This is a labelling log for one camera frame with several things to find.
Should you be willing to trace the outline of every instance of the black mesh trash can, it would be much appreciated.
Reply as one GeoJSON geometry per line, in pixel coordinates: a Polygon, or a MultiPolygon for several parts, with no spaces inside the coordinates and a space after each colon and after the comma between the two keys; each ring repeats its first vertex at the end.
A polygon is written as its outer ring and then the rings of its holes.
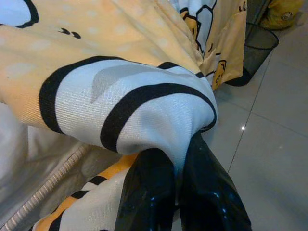
{"type": "Polygon", "coordinates": [[[247,84],[260,68],[269,53],[277,47],[277,36],[263,27],[246,24],[243,76],[227,81],[232,86],[247,84]]]}

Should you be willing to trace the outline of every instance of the white floor tile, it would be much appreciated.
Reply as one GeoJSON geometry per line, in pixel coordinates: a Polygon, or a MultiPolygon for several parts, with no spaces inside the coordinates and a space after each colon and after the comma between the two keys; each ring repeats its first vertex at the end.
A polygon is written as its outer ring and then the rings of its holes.
{"type": "Polygon", "coordinates": [[[215,95],[250,111],[261,84],[263,75],[268,66],[270,55],[247,85],[242,87],[233,87],[227,84],[222,84],[215,91],[215,95]]]}
{"type": "Polygon", "coordinates": [[[216,100],[219,110],[218,124],[202,136],[221,165],[228,170],[249,112],[224,99],[216,100]]]}
{"type": "Polygon", "coordinates": [[[251,114],[230,175],[254,231],[308,230],[308,138],[251,114]]]}
{"type": "Polygon", "coordinates": [[[182,224],[180,218],[180,210],[174,213],[172,231],[182,231],[182,224]]]}
{"type": "Polygon", "coordinates": [[[281,31],[279,41],[271,59],[308,72],[308,20],[281,31]]]}
{"type": "Polygon", "coordinates": [[[308,72],[271,60],[252,111],[308,136],[308,72]]]}

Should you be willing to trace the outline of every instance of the white fabric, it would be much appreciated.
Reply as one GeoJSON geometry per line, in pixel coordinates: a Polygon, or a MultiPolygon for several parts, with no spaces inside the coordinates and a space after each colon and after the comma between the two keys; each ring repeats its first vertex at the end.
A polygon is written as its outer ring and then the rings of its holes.
{"type": "MultiPolygon", "coordinates": [[[[76,139],[17,121],[0,103],[0,227],[38,190],[81,145],[76,139]]],[[[80,160],[78,171],[58,182],[17,230],[28,229],[52,212],[86,181],[119,160],[111,151],[93,147],[80,160]]]]}
{"type": "MultiPolygon", "coordinates": [[[[76,201],[63,213],[59,231],[113,231],[126,174],[120,172],[76,201]]],[[[180,231],[179,222],[175,216],[173,231],[180,231]]]]}
{"type": "Polygon", "coordinates": [[[20,26],[30,19],[30,10],[23,0],[0,0],[0,24],[20,26]]]}
{"type": "Polygon", "coordinates": [[[200,44],[202,55],[205,53],[206,40],[212,26],[213,8],[216,2],[217,0],[172,0],[170,2],[178,12],[187,7],[189,15],[201,22],[196,40],[200,44]]]}
{"type": "MultiPolygon", "coordinates": [[[[102,146],[102,126],[116,104],[136,88],[162,83],[191,87],[217,108],[206,78],[199,79],[182,67],[162,70],[124,60],[104,60],[80,66],[62,80],[55,103],[57,122],[63,133],[102,146]]],[[[139,106],[125,123],[117,140],[117,151],[133,154],[160,148],[178,173],[190,138],[213,119],[209,104],[195,95],[178,93],[152,99],[139,106]]]]}

